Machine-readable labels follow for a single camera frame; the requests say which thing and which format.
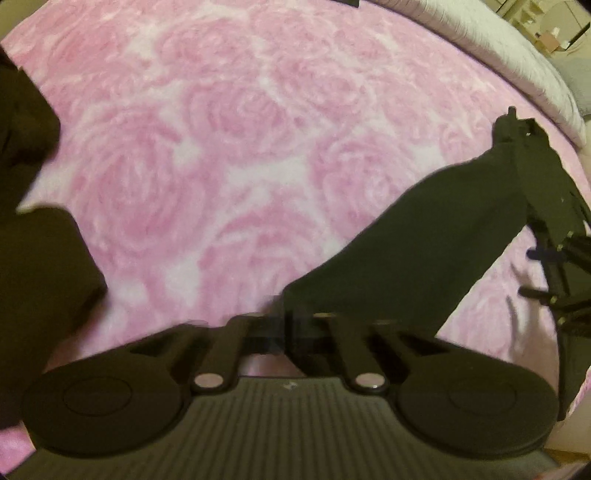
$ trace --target pink floral bedspread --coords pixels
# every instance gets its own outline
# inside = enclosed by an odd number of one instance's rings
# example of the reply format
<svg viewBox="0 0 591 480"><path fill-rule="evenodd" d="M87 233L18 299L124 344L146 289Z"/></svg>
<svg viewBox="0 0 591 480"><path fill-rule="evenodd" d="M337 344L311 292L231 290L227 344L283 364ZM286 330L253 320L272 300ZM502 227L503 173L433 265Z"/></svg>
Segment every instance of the pink floral bedspread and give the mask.
<svg viewBox="0 0 591 480"><path fill-rule="evenodd" d="M2 43L63 125L24 207L70 209L110 287L48 368L256 311L405 189L490 148L510 105L546 129L591 199L568 140L516 89L374 4L49 0ZM544 285L531 245L524 230L440 334L556 386L550 317L516 295ZM0 444L3 472L32 451L22 427Z"/></svg>

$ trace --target round pad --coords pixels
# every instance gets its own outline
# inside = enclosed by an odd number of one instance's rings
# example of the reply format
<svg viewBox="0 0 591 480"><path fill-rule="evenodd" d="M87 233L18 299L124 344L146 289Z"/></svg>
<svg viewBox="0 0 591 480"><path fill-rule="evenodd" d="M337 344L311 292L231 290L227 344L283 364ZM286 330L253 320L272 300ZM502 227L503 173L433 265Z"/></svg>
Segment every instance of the round pad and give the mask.
<svg viewBox="0 0 591 480"><path fill-rule="evenodd" d="M558 399L541 377L470 352L420 358L397 406L438 447L490 459L539 447L558 413Z"/></svg>
<svg viewBox="0 0 591 480"><path fill-rule="evenodd" d="M112 455L159 436L181 409L179 386L152 357L111 352L43 375L22 402L37 447Z"/></svg>

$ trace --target silver rivet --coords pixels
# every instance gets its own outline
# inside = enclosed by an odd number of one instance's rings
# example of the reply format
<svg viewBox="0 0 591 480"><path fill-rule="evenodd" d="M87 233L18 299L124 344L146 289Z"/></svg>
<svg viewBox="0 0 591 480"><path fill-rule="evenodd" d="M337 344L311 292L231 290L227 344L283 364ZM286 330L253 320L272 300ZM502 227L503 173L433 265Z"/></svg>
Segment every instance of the silver rivet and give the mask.
<svg viewBox="0 0 591 480"><path fill-rule="evenodd" d="M380 374L361 374L355 378L355 383L363 388L379 388L386 383L386 379Z"/></svg>
<svg viewBox="0 0 591 480"><path fill-rule="evenodd" d="M200 374L195 377L195 385L201 388L217 388L223 384L223 377L218 374Z"/></svg>

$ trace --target white pillow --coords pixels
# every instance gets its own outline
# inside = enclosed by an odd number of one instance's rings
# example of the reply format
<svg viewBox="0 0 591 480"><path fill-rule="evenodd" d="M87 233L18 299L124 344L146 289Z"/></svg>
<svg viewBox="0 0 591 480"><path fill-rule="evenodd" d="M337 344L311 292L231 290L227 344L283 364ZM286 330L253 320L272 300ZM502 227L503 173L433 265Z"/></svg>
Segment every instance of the white pillow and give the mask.
<svg viewBox="0 0 591 480"><path fill-rule="evenodd" d="M561 59L553 63L573 92L581 115L591 115L591 59Z"/></svg>

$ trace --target ribbed plastic panel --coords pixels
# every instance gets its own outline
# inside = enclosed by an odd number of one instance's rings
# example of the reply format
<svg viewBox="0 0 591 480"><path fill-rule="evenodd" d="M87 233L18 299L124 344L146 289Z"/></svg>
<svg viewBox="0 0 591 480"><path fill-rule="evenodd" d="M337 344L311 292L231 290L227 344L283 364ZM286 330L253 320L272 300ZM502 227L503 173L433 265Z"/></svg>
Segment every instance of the ribbed plastic panel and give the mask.
<svg viewBox="0 0 591 480"><path fill-rule="evenodd" d="M532 480L542 452L481 462L440 452L387 402L337 378L242 378L198 397L167 435L135 452L71 459L40 450L9 480Z"/></svg>

